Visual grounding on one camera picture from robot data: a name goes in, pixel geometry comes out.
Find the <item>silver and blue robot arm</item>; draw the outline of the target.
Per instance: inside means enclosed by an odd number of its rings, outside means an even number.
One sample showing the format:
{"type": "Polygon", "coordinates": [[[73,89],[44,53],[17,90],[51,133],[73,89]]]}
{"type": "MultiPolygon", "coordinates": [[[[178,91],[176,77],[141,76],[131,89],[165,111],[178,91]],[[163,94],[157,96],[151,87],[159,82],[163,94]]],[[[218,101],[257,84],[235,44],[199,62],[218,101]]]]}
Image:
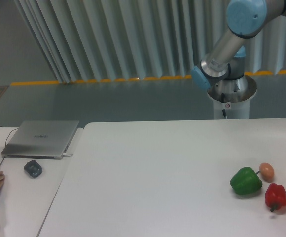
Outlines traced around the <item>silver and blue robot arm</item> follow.
{"type": "Polygon", "coordinates": [[[210,53],[191,70],[193,81],[208,90],[233,72],[230,61],[247,39],[273,19],[286,17],[286,0],[232,0],[226,11],[227,30],[210,53]]]}

